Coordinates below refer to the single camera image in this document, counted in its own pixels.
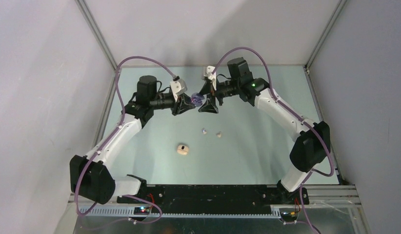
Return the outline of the beige earbud charging case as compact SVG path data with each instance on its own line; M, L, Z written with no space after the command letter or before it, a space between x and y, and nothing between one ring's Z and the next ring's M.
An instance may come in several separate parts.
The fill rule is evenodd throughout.
M177 147L177 153L180 155L187 155L189 153L189 147L187 145L184 144L180 144Z

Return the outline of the purple earbud charging case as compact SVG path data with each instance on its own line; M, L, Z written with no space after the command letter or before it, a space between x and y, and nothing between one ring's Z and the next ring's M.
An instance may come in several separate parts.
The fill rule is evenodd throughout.
M193 93L191 95L191 103L194 104L196 107L201 107L203 105L203 101L205 97L200 93Z

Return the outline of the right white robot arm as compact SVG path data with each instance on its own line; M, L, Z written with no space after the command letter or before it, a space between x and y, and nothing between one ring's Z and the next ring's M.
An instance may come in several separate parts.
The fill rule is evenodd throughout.
M203 69L203 85L200 94L206 96L199 112L218 113L223 99L239 96L242 101L268 114L291 137L294 146L289 158L292 163L286 175L280 180L277 191L280 202L289 204L297 197L297 189L315 167L331 155L329 125L315 121L294 111L263 78L255 78L247 61L240 57L227 63L230 77L219 82L216 67Z

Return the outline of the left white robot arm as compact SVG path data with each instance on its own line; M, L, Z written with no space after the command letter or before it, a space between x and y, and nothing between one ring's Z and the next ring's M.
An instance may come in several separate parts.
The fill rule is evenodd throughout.
M160 81L154 76L142 76L137 90L123 106L113 131L84 156L75 155L69 163L71 190L74 200L84 197L98 204L107 203L114 196L129 195L136 203L144 202L148 190L144 180L134 175L115 177L110 170L127 143L140 132L153 117L155 110L171 110L180 115L194 109L187 85L179 77L169 85L169 91L158 89Z

